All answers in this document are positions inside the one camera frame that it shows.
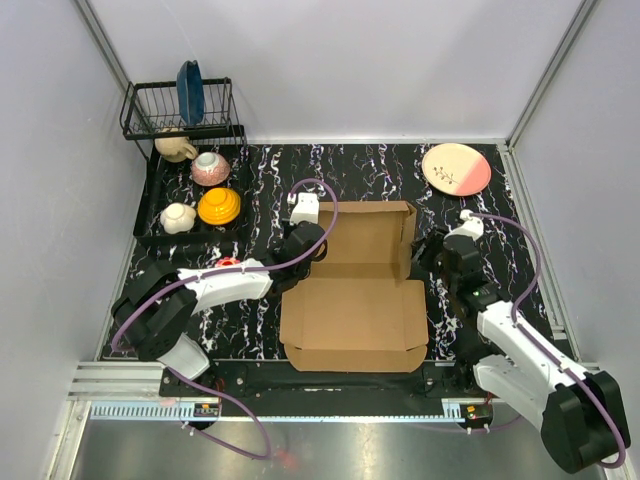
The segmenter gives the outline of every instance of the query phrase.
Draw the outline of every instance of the red object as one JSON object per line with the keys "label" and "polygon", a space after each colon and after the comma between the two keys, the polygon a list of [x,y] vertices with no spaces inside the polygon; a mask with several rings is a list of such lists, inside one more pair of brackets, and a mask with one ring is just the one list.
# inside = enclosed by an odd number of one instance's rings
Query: red object
{"label": "red object", "polygon": [[280,460],[282,466],[288,470],[297,471],[298,467],[300,466],[298,464],[298,457],[296,457],[292,453],[287,452],[286,450],[276,450],[273,456]]}
{"label": "red object", "polygon": [[240,260],[233,257],[224,257],[216,262],[216,267],[228,267],[229,265],[237,265]]}

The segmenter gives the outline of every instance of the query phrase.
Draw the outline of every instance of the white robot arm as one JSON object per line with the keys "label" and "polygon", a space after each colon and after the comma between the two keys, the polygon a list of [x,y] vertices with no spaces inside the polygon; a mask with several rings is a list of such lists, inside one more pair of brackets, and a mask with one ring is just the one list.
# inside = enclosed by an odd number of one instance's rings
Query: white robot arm
{"label": "white robot arm", "polygon": [[[317,225],[316,194],[300,193],[290,196],[288,201],[295,206],[291,218],[285,222],[284,239],[264,258],[244,262],[230,260],[199,270],[175,269],[169,262],[155,262],[125,289],[112,308],[117,324],[126,321],[144,299],[167,283],[184,282],[164,301],[146,310],[125,333],[140,360],[158,360],[190,380],[199,377],[209,369],[210,362],[200,345],[183,333],[191,315],[229,302],[280,295],[309,275],[311,262],[320,261],[326,255],[326,243],[319,254],[316,252],[289,268],[269,268],[308,251],[324,235],[324,230]],[[233,272],[217,274],[224,269],[233,269]]]}
{"label": "white robot arm", "polygon": [[463,223],[450,232],[434,229],[419,242],[417,253],[420,265],[444,282],[463,329],[475,332],[458,338],[467,343],[457,353],[460,377],[472,377],[477,387],[527,419],[541,433],[551,457],[569,473],[619,451],[616,435],[584,388],[604,406],[628,448],[631,440],[617,382],[605,371],[591,374],[564,355],[520,312],[513,318],[508,295],[483,272],[476,247],[483,235],[482,220],[469,210],[460,218]]}

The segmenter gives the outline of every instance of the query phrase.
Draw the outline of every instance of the pink bowl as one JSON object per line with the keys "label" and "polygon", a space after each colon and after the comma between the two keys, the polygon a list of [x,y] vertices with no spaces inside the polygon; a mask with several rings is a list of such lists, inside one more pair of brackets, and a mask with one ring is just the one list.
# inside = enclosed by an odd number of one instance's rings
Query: pink bowl
{"label": "pink bowl", "polygon": [[193,181],[203,187],[213,187],[224,182],[231,173],[231,167],[222,155],[204,152],[191,164]]}

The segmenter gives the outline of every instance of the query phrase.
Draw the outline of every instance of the yellow bowl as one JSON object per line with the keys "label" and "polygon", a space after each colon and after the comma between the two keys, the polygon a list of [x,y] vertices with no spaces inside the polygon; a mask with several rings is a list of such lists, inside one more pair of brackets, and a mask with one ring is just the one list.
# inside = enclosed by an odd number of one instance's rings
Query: yellow bowl
{"label": "yellow bowl", "polygon": [[209,225],[225,225],[240,214],[240,195],[230,188],[212,188],[198,202],[198,216]]}

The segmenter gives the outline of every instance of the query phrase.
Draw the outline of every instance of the ceramic cup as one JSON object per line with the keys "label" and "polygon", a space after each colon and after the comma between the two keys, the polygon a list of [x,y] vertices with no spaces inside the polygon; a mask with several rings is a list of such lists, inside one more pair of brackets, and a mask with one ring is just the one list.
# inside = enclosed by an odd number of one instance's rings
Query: ceramic cup
{"label": "ceramic cup", "polygon": [[193,181],[203,187],[219,185],[229,177],[230,173],[229,163],[219,153],[201,153],[191,164]]}
{"label": "ceramic cup", "polygon": [[160,224],[170,235],[188,232],[193,228],[196,210],[184,203],[172,203],[160,214]]}
{"label": "ceramic cup", "polygon": [[[177,132],[179,130],[177,127],[162,129],[163,132]],[[154,143],[156,150],[158,150],[167,162],[178,163],[187,158],[193,160],[198,156],[198,150],[189,143],[187,137],[156,138]]]}

